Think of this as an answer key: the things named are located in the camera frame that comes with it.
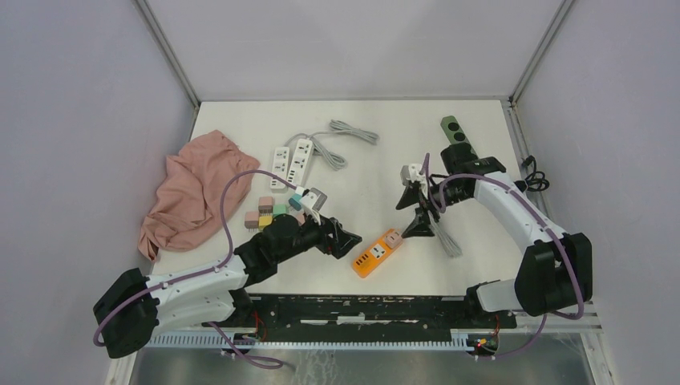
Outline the pink adapter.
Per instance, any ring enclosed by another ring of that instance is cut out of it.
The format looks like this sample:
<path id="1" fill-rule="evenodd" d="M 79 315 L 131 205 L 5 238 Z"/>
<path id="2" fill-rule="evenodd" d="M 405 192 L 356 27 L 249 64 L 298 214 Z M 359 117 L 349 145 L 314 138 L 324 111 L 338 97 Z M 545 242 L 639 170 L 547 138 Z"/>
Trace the pink adapter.
<path id="1" fill-rule="evenodd" d="M 398 232 L 389 232 L 383 241 L 391 250 L 396 250 L 403 243 L 403 238 Z"/>

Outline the orange power strip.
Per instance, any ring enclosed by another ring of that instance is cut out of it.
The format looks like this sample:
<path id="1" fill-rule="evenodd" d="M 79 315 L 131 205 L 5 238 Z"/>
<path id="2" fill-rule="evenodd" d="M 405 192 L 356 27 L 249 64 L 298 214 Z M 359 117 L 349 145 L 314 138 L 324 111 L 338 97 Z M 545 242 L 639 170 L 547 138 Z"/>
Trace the orange power strip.
<path id="1" fill-rule="evenodd" d="M 401 235 L 397 229 L 389 229 L 353 260 L 351 267 L 360 278 L 368 277 L 397 250 L 391 250 L 383 241 L 389 232 L 398 232 Z"/>

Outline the pink adapter plug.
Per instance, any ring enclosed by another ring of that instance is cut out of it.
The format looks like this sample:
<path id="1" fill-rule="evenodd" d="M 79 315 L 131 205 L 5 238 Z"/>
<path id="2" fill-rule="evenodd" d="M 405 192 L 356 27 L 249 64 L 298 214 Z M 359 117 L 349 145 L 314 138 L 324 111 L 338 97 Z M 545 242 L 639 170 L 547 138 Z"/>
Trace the pink adapter plug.
<path id="1" fill-rule="evenodd" d="M 299 213 L 295 216 L 297 222 L 299 225 L 304 225 L 306 222 L 305 215 L 303 213 Z"/>
<path id="2" fill-rule="evenodd" d="M 244 227 L 248 230 L 259 229 L 260 213 L 258 211 L 248 211 L 244 216 Z"/>
<path id="3" fill-rule="evenodd" d="M 261 215 L 272 215 L 275 199 L 272 196 L 260 197 L 258 199 L 258 212 Z"/>

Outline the teal USB adapter plug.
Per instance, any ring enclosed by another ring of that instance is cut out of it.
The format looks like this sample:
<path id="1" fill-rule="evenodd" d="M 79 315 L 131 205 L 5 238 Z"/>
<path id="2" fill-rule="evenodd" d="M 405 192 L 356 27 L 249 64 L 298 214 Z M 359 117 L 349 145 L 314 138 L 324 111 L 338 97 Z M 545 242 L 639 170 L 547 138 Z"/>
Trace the teal USB adapter plug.
<path id="1" fill-rule="evenodd" d="M 301 195 L 297 193 L 293 194 L 288 200 L 289 206 L 296 211 L 302 210 L 301 198 Z"/>

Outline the green USB adapter plug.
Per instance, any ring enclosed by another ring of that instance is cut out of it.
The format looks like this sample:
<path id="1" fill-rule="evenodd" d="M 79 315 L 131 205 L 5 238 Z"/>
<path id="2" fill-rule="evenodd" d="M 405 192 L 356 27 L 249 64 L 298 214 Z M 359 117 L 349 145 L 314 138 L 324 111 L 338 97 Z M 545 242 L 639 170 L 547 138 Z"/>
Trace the green USB adapter plug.
<path id="1" fill-rule="evenodd" d="M 273 206 L 272 215 L 274 217 L 284 215 L 288 213 L 288 206 L 285 204 L 276 204 Z"/>

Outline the white slim power strip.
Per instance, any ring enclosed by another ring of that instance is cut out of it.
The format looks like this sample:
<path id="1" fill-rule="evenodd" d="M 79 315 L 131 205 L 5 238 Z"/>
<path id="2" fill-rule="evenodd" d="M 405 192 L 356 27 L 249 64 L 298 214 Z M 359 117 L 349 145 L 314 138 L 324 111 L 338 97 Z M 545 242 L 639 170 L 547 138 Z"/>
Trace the white slim power strip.
<path id="1" fill-rule="evenodd" d="M 293 185 L 303 185 L 307 168 L 310 166 L 314 154 L 314 143 L 312 140 L 299 139 L 293 148 L 293 155 L 289 165 L 286 180 Z"/>

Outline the yellow adapter plug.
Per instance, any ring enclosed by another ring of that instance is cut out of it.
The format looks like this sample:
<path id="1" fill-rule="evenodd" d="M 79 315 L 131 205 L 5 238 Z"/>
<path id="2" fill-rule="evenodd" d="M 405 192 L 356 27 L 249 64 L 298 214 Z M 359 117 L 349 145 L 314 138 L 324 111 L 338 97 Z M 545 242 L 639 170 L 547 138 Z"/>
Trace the yellow adapter plug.
<path id="1" fill-rule="evenodd" d="M 273 223 L 273 215 L 260 215 L 258 218 L 258 229 L 263 230 Z"/>

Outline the green power strip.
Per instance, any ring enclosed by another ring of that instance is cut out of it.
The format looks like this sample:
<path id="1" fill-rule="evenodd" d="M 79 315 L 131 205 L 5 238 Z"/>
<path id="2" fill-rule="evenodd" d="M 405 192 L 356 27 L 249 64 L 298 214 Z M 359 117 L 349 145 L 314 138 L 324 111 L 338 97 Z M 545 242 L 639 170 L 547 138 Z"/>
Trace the green power strip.
<path id="1" fill-rule="evenodd" d="M 458 120 L 453 115 L 444 116 L 440 121 L 440 127 L 451 145 L 466 144 L 468 147 L 472 146 Z"/>

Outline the white USB power strip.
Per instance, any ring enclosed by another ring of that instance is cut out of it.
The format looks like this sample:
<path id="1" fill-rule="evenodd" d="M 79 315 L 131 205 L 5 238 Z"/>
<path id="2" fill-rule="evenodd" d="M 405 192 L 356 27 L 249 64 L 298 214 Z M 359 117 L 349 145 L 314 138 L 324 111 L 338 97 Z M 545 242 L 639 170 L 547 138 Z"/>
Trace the white USB power strip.
<path id="1" fill-rule="evenodd" d="M 289 147 L 276 147 L 273 151 L 271 173 L 282 180 L 287 180 L 289 171 Z M 271 178 L 269 187 L 272 193 L 284 193 L 288 186 L 277 178 Z"/>

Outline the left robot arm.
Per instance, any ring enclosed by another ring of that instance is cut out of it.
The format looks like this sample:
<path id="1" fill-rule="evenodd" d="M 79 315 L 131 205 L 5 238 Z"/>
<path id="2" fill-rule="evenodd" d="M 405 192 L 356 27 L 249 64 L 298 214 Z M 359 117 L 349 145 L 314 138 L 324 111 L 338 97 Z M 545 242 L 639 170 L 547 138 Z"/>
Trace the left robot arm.
<path id="1" fill-rule="evenodd" d="M 127 270 L 93 307 L 93 343 L 118 359 L 165 332 L 208 322 L 243 326 L 254 312 L 247 287 L 272 277 L 282 262 L 310 249 L 341 259 L 361 242 L 334 217 L 299 222 L 285 214 L 213 263 L 165 275 Z"/>

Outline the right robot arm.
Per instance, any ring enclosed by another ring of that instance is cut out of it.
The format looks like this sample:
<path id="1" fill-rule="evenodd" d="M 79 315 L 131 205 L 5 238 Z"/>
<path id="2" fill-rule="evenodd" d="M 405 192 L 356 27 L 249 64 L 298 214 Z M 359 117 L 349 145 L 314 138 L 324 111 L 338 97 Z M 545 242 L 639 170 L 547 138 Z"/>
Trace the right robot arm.
<path id="1" fill-rule="evenodd" d="M 415 207 L 415 219 L 403 237 L 438 237 L 458 253 L 456 242 L 436 224 L 448 207 L 475 200 L 498 220 L 523 253 L 515 278 L 467 289 L 465 321 L 483 327 L 503 310 L 581 318 L 592 297 L 591 241 L 583 233 L 568 233 L 552 222 L 495 157 L 479 158 L 467 143 L 452 144 L 440 155 L 447 175 L 439 183 L 431 181 L 428 158 L 400 171 L 405 189 L 396 208 Z"/>

